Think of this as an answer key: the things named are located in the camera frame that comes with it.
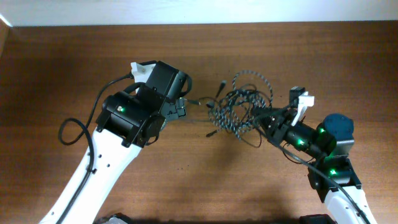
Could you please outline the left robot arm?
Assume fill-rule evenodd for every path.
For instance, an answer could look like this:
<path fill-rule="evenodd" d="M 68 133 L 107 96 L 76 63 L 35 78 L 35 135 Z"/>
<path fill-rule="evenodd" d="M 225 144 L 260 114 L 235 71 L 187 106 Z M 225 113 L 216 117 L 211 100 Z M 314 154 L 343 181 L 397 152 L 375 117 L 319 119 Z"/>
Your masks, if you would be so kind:
<path fill-rule="evenodd" d="M 131 63 L 134 83 L 109 95 L 93 133 L 82 132 L 88 148 L 63 192 L 41 223 L 93 223 L 111 189 L 142 148 L 186 115 L 192 78 L 162 61 Z"/>

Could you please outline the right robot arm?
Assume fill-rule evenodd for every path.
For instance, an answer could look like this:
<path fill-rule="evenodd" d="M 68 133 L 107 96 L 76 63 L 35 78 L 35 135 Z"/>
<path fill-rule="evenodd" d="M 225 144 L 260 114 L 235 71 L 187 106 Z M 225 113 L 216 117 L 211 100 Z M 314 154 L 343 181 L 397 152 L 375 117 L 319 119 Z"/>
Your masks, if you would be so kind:
<path fill-rule="evenodd" d="M 308 181 L 329 213 L 300 217 L 301 223 L 375 223 L 366 194 L 349 159 L 353 120 L 328 115 L 316 128 L 296 120 L 295 108 L 252 111 L 262 135 L 285 155 L 308 169 Z"/>

